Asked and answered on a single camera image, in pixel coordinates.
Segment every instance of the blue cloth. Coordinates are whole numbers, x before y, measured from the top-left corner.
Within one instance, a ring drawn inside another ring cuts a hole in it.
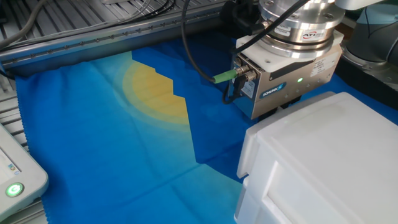
[[[207,73],[230,68],[229,39],[202,34],[190,45]],[[185,98],[188,124],[131,98],[140,94],[136,74],[149,67]],[[180,40],[16,81],[30,153],[50,178],[42,197],[50,224],[234,223],[236,169],[254,121],[221,103],[223,86],[198,76]],[[347,91],[398,123],[397,111],[337,76],[303,99],[325,91]]]

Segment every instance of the green power button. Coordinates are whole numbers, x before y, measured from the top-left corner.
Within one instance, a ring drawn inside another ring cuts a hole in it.
[[[21,183],[11,184],[7,190],[6,194],[8,197],[16,197],[20,195],[24,191],[24,185]]]

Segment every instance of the yellow pattern on cloth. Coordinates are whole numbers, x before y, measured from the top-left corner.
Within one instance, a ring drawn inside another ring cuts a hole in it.
[[[189,125],[185,99],[173,94],[173,80],[134,62],[123,78],[123,92],[142,113],[175,124]]]

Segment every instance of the white plastic container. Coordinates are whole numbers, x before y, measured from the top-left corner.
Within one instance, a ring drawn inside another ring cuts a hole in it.
[[[248,129],[238,224],[398,223],[398,126],[330,95]]]

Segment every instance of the silver cylindrical flange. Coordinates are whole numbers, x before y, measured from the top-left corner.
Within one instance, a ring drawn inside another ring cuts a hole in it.
[[[298,0],[260,0],[262,19],[274,22]],[[333,31],[343,20],[345,10],[334,4],[335,0],[311,0],[286,19],[279,27],[264,37],[265,43],[278,46],[274,53],[286,56],[309,50],[326,53],[333,43]]]

